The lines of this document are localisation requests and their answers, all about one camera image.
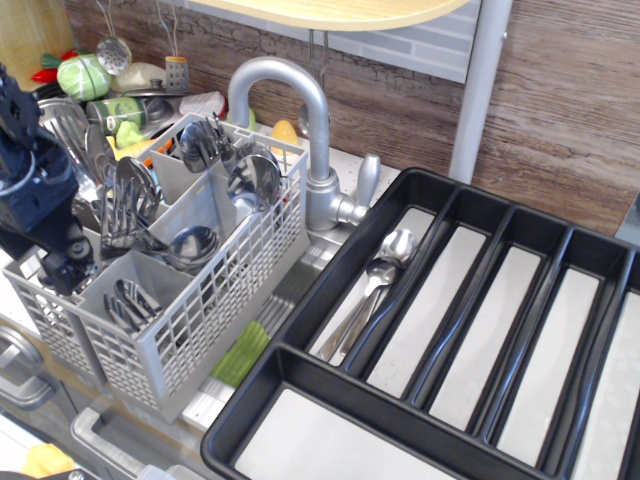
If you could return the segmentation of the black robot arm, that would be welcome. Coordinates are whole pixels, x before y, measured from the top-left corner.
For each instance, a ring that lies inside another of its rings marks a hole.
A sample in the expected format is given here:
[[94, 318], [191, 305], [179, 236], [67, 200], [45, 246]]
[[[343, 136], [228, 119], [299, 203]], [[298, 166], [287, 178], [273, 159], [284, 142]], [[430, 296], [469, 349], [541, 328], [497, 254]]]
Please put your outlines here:
[[79, 182], [64, 144], [39, 125], [38, 98], [1, 68], [1, 248], [17, 260], [45, 251], [45, 284], [74, 293], [96, 270], [92, 246], [72, 212]]

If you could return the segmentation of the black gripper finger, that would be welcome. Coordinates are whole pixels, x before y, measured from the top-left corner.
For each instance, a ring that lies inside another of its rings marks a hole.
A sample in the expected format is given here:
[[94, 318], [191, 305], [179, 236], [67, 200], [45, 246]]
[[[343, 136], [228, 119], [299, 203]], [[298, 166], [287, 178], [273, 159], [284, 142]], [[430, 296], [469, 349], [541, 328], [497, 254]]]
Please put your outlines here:
[[74, 260], [57, 253], [48, 253], [40, 259], [40, 265], [40, 283], [64, 296], [79, 291], [95, 274], [95, 262], [91, 257]]

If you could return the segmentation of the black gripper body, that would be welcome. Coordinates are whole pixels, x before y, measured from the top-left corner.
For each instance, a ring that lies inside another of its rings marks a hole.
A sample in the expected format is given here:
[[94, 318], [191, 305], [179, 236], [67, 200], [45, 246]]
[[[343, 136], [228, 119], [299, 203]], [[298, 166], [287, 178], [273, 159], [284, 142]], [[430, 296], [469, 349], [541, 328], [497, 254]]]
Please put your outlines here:
[[1, 141], [1, 249], [17, 260], [38, 246], [82, 268], [92, 253], [72, 213], [79, 189], [72, 161], [55, 139], [36, 146]]

